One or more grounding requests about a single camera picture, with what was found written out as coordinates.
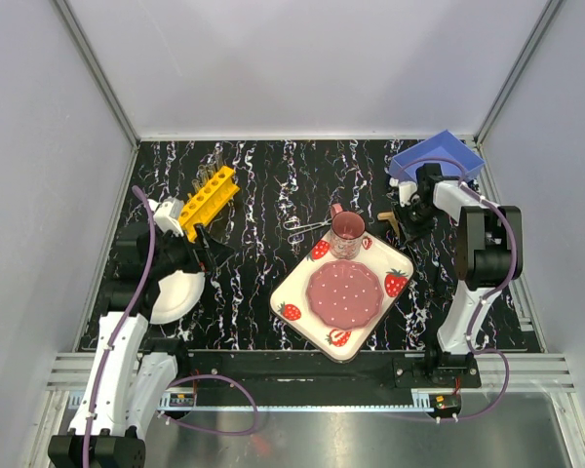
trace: metal floor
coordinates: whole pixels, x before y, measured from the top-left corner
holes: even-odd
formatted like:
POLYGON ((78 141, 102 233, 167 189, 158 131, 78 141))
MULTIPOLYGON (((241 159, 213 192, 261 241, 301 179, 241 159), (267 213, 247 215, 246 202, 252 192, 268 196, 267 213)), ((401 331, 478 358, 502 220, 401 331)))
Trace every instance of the metal floor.
MULTIPOLYGON (((464 395, 466 412, 482 394, 464 395)), ((544 394, 509 394, 492 413, 458 424, 404 421, 372 412, 262 413, 250 437, 218 437, 152 421, 147 468, 545 467, 571 466, 552 403, 544 394)), ((194 412, 185 420, 219 430, 251 424, 241 412, 194 412)))

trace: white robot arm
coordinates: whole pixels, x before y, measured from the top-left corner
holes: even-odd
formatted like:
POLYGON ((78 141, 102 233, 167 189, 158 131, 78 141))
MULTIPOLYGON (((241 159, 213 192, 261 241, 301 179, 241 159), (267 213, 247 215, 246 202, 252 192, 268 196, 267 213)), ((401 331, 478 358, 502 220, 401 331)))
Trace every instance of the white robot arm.
MULTIPOLYGON (((470 322, 481 298, 506 278, 511 252, 507 232, 493 212, 459 187, 455 177, 443 177, 439 164, 425 164, 416 171, 418 184, 407 181, 399 186, 400 203, 395 207, 404 232, 419 236, 429 231, 438 210, 457 224, 455 270, 457 289, 445 322, 437 331, 440 354, 467 355, 468 338, 476 338, 486 315, 500 292, 487 297, 472 329, 470 322)), ((516 207, 497 207, 514 231, 518 264, 514 279, 522 272, 522 222, 516 207)))
POLYGON ((134 223, 118 236, 118 278, 101 292, 104 312, 99 319, 96 355, 82 404, 67 435, 53 436, 48 448, 57 468, 80 466, 87 422, 92 416, 90 457, 98 462, 95 466, 128 466, 126 460, 131 461, 130 466, 142 466, 147 427, 161 395, 177 375, 176 350, 180 345, 179 339, 167 338, 141 344, 147 326, 171 322, 187 313, 202 294, 205 275, 216 271, 233 254, 200 224, 195 225, 198 242, 188 242, 175 220, 178 208, 181 210, 180 201, 170 199, 157 204, 150 200, 149 205, 155 210, 157 228, 146 286, 110 346, 109 337, 117 332, 145 263, 142 246, 149 234, 142 223, 134 223), (132 382, 139 348, 143 358, 132 382), (106 361, 98 377, 102 359, 106 361), (96 406, 90 414, 94 394, 96 406))

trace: mug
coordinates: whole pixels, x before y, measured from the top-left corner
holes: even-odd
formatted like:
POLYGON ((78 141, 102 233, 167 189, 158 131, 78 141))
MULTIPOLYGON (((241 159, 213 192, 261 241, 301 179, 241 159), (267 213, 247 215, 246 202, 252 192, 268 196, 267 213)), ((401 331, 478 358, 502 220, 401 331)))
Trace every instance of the mug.
POLYGON ((330 252, 336 258, 350 260, 360 252, 366 226, 362 217, 331 205, 330 252))

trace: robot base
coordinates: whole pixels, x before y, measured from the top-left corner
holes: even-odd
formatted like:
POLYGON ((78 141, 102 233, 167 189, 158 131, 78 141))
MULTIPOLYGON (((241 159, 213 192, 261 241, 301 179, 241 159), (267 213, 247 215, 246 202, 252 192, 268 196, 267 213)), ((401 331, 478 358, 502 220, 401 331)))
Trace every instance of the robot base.
MULTIPOLYGON (((53 436, 48 456, 56 466, 82 466, 82 436, 53 436)), ((129 428, 126 437, 92 436, 91 466, 100 468, 143 468, 145 441, 137 438, 137 431, 129 428)))
POLYGON ((427 348, 424 358, 395 358, 393 365, 397 388, 454 389, 457 378, 461 388, 481 387, 474 355, 443 353, 437 342, 427 348))

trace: yellow test tube rack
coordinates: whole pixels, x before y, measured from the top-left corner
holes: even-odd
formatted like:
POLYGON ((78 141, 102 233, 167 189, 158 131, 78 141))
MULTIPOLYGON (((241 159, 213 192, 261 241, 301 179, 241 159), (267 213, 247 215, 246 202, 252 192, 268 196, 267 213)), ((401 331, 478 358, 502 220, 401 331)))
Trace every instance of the yellow test tube rack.
POLYGON ((240 188, 234 183, 234 170, 223 166, 193 196, 179 214, 179 224, 193 242, 197 233, 193 227, 200 222, 207 226, 240 188))

